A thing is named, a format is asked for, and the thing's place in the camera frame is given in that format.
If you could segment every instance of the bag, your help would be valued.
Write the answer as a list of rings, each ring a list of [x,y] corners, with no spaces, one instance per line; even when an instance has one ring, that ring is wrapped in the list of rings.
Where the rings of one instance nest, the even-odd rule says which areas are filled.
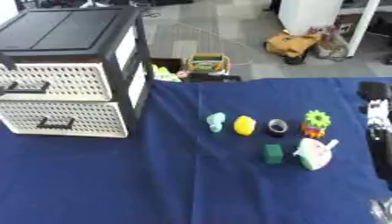
[[[293,36],[282,32],[264,43],[265,49],[284,57],[284,62],[289,65],[302,64],[308,50],[321,40],[321,34],[314,33],[305,36]]]

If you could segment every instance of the blue cloth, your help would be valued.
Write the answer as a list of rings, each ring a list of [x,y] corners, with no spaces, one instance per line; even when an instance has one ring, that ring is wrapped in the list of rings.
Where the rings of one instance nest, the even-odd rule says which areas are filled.
[[[127,139],[17,136],[2,126],[0,223],[374,223],[369,200],[390,192],[372,167],[359,81],[155,81]],[[319,171],[290,154],[310,109],[332,118],[322,141],[340,140]],[[214,134],[206,117],[216,112],[227,122]],[[258,121],[252,136],[234,133],[241,115]],[[286,137],[262,133],[272,118],[288,121]],[[283,146],[283,164],[263,162],[265,144]]]

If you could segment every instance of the black tape roll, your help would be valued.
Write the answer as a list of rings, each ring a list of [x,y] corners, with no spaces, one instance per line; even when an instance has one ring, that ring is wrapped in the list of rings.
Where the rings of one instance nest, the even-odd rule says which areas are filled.
[[[289,125],[284,120],[273,119],[267,125],[268,133],[273,137],[283,137],[289,130]]]

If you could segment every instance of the gray carpet floor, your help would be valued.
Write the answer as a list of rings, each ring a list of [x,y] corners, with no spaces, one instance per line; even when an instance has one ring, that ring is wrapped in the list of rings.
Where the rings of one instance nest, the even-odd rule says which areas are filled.
[[[225,53],[231,74],[245,81],[261,78],[392,76],[380,58],[388,53],[386,39],[367,35],[357,55],[343,62],[308,57],[288,66],[265,52],[262,42],[282,30],[277,16],[263,11],[269,0],[195,0],[154,8],[159,17],[144,20],[151,55],[187,58],[193,53]]]

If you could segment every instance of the yellow ball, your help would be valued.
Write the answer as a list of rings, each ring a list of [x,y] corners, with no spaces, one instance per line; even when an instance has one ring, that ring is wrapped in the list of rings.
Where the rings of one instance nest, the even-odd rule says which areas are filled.
[[[250,136],[255,131],[256,121],[249,116],[239,116],[234,122],[234,130],[240,135]]]

